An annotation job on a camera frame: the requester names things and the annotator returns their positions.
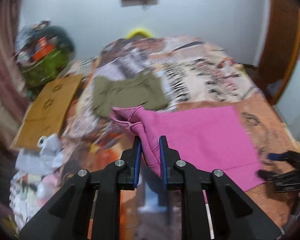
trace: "brown cardboard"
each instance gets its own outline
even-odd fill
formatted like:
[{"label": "brown cardboard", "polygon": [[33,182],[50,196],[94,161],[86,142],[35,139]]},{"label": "brown cardboard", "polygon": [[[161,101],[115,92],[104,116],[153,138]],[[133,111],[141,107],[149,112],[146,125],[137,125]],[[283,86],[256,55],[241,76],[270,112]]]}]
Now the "brown cardboard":
[{"label": "brown cardboard", "polygon": [[60,133],[66,111],[82,77],[69,76],[45,85],[24,118],[16,147],[38,150],[37,142],[41,136]]}]

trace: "bed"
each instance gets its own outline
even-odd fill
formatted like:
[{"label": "bed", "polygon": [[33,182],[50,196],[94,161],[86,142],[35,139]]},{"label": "bed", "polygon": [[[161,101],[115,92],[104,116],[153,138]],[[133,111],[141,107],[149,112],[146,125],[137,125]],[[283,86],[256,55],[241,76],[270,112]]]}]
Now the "bed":
[{"label": "bed", "polygon": [[[300,151],[285,125],[240,64],[223,48],[191,37],[120,39],[104,47],[98,58],[70,65],[63,75],[83,74],[82,88],[70,104],[61,135],[64,164],[59,186],[79,169],[103,169],[120,158],[132,142],[112,121],[98,118],[91,110],[93,78],[97,75],[123,80],[141,71],[161,78],[169,105],[161,111],[198,107],[235,107],[241,123],[258,149],[264,169],[291,171],[287,163],[266,160],[270,152]],[[181,239],[180,193],[167,193],[153,185],[160,180],[143,165],[138,189],[121,195],[121,239]],[[266,184],[247,192],[279,226],[288,219],[294,194],[273,194]],[[158,199],[149,205],[149,198]]]}]

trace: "curtain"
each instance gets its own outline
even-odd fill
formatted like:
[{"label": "curtain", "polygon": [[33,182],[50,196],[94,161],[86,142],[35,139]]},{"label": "curtain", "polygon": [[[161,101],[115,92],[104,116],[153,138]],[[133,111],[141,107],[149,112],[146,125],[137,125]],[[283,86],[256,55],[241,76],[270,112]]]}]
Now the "curtain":
[{"label": "curtain", "polygon": [[13,58],[20,2],[0,2],[0,143],[4,146],[1,149],[9,148],[29,104],[25,83]]}]

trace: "pink garment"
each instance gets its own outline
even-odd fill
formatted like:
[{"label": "pink garment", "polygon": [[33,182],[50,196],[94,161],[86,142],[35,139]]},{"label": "pink garment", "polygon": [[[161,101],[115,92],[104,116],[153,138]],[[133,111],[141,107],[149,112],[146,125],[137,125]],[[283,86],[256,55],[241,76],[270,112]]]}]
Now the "pink garment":
[{"label": "pink garment", "polygon": [[175,113],[147,111],[142,106],[113,107],[110,117],[141,139],[147,165],[160,176],[159,137],[167,137],[180,158],[203,171],[223,170],[243,191],[262,184],[257,150],[232,106]]}]

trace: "metal screw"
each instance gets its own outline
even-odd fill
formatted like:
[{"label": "metal screw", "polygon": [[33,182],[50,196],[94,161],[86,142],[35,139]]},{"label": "metal screw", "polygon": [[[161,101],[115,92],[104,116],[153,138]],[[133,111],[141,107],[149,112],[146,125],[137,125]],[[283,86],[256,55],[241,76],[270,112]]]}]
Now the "metal screw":
[{"label": "metal screw", "polygon": [[121,166],[124,165],[124,160],[117,160],[117,161],[115,161],[114,164],[115,164],[116,166],[118,166],[118,167],[121,167]]},{"label": "metal screw", "polygon": [[222,170],[214,170],[213,174],[216,175],[217,177],[222,177],[223,171]]},{"label": "metal screw", "polygon": [[78,175],[79,175],[80,177],[86,176],[87,173],[88,173],[87,170],[84,170],[84,169],[78,171]]},{"label": "metal screw", "polygon": [[186,165],[186,162],[183,161],[183,160],[178,160],[178,161],[176,161],[176,165],[179,166],[179,167],[183,167],[183,166]]}]

